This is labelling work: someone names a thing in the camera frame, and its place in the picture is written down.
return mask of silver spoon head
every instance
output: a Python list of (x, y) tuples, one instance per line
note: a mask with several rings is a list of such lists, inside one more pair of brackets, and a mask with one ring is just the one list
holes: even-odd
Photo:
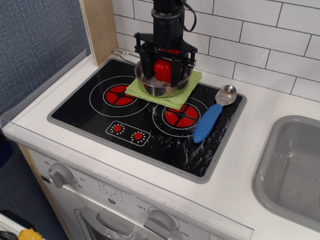
[(232, 85), (223, 86), (215, 95), (215, 101), (221, 106), (232, 104), (237, 97), (237, 90)]

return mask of red tomato toy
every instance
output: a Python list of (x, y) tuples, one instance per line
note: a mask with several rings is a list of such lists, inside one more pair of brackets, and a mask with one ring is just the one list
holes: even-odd
[(153, 66), (154, 76), (159, 81), (165, 81), (171, 84), (171, 62), (163, 59), (157, 59)]

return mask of stainless steel pot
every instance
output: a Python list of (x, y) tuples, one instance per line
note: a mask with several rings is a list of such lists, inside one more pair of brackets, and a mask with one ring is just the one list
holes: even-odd
[(165, 81), (159, 81), (154, 76), (147, 79), (144, 76), (141, 62), (139, 61), (134, 68), (135, 77), (143, 83), (145, 90), (148, 94), (158, 98), (169, 98), (176, 96), (182, 92), (188, 83), (188, 80), (192, 74), (193, 68), (187, 67), (183, 76), (183, 79), (179, 81), (177, 86), (171, 86)]

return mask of stove control dial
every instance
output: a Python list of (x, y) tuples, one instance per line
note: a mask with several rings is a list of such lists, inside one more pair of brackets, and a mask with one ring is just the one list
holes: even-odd
[(51, 166), (49, 176), (58, 189), (62, 188), (65, 184), (69, 184), (74, 178), (72, 172), (60, 163), (54, 163)]
[(168, 239), (176, 227), (175, 221), (159, 210), (153, 210), (143, 225), (146, 229), (163, 239)]
[(113, 130), (116, 132), (116, 133), (120, 133), (122, 131), (122, 126), (121, 125), (115, 125), (113, 127)]
[(133, 135), (133, 138), (137, 141), (140, 141), (144, 136), (142, 135), (141, 132), (136, 132), (134, 135)]

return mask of blue fabric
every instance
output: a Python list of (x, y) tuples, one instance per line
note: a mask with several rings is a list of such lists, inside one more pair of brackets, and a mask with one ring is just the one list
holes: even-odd
[[(86, 50), (79, 0), (0, 0), (0, 115)], [(0, 210), (35, 225), (47, 240), (67, 240), (18, 146), (0, 168)]]
[(4, 141), (3, 145), (0, 146), (0, 168), (5, 165), (5, 163), (12, 156), (12, 148), (7, 140)]
[(78, 0), (2, 0), (0, 34), (0, 115), (90, 53)]

